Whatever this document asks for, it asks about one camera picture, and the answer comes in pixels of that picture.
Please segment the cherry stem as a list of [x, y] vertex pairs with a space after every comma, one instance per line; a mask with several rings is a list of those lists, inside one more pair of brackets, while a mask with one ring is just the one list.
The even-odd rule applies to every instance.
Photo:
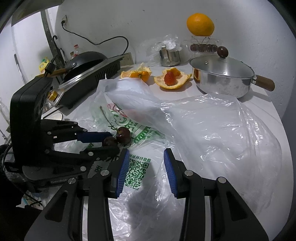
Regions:
[[107, 118], [107, 116], [106, 116], [106, 114], [105, 114], [105, 112], [104, 112], [102, 106], [100, 106], [100, 111], [101, 111], [101, 113], [103, 114], [105, 120], [107, 121], [108, 126], [114, 131], [114, 130], [115, 130], [115, 127], [113, 126], [113, 124], [112, 124], [112, 123], [109, 121], [109, 119]]

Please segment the black wok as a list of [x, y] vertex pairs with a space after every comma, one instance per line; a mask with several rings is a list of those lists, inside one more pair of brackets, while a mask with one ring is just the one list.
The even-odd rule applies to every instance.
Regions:
[[65, 78], [71, 79], [106, 59], [107, 57], [104, 54], [95, 51], [81, 53], [65, 65]]

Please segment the red capped bottle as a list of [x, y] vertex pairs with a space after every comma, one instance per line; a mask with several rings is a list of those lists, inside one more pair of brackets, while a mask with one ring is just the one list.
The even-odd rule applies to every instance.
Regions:
[[76, 44], [76, 45], [74, 46], [73, 57], [76, 57], [76, 56], [78, 56], [79, 54], [80, 54], [80, 48], [79, 48], [79, 45]]

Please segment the induction cooker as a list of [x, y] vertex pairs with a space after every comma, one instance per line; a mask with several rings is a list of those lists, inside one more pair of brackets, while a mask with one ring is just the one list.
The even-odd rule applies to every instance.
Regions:
[[48, 102], [54, 106], [63, 106], [71, 109], [76, 102], [90, 91], [98, 87], [99, 81], [111, 78], [120, 70], [120, 61], [123, 56], [112, 57], [75, 75], [53, 89], [48, 96]]

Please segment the glass fruit stand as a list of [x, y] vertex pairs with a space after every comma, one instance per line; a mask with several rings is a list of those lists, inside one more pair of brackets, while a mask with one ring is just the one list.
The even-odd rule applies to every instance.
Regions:
[[192, 56], [214, 55], [221, 43], [221, 40], [213, 36], [191, 36], [183, 41]]

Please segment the whole orange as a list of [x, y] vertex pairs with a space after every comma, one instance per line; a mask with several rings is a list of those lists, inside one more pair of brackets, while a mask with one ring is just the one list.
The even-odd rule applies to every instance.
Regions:
[[187, 28], [194, 36], [209, 37], [215, 30], [213, 21], [205, 14], [195, 13], [188, 17]]

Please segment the clear printed plastic bag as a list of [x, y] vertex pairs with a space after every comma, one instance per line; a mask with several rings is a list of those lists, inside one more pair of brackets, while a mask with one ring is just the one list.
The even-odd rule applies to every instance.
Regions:
[[269, 211], [282, 166], [280, 143], [249, 108], [228, 95], [156, 97], [137, 80], [107, 80], [70, 115], [89, 131], [132, 132], [123, 193], [111, 199], [115, 240], [178, 240], [184, 200], [171, 193], [163, 153], [208, 179], [225, 177], [259, 221]]

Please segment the steel cup in bag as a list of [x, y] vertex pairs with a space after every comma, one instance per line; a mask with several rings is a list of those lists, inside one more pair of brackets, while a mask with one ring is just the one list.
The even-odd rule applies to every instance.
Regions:
[[181, 63], [182, 47], [177, 36], [166, 35], [162, 38], [151, 39], [147, 47], [148, 65], [173, 67]]

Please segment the orange peel piece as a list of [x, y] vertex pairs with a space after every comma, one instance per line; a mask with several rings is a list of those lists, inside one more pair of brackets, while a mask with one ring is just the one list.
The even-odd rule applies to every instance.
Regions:
[[150, 68], [148, 68], [144, 63], [141, 63], [140, 66], [135, 70], [123, 71], [120, 74], [121, 78], [138, 78], [143, 82], [147, 82], [152, 74]]

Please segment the dark cherry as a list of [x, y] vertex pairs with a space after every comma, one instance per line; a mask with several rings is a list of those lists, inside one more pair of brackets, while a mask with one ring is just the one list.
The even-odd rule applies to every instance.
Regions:
[[102, 142], [102, 146], [118, 146], [118, 141], [115, 137], [107, 137]]
[[119, 144], [127, 145], [132, 139], [130, 130], [124, 126], [121, 126], [116, 131], [116, 140]]

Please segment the orange peel with strawberry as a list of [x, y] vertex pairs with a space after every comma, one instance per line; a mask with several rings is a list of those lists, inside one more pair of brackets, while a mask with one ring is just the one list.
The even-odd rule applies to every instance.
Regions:
[[163, 89], [179, 89], [192, 77], [191, 74], [186, 74], [175, 67], [165, 69], [162, 75], [155, 76], [154, 82]]

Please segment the steel pot with lid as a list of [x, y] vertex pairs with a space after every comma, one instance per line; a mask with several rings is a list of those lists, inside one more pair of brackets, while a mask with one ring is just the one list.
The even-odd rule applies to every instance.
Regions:
[[256, 75], [251, 67], [230, 58], [228, 54], [226, 47], [219, 46], [215, 55], [204, 55], [190, 60], [193, 78], [202, 92], [241, 98], [249, 92], [252, 84], [274, 91], [273, 80]]

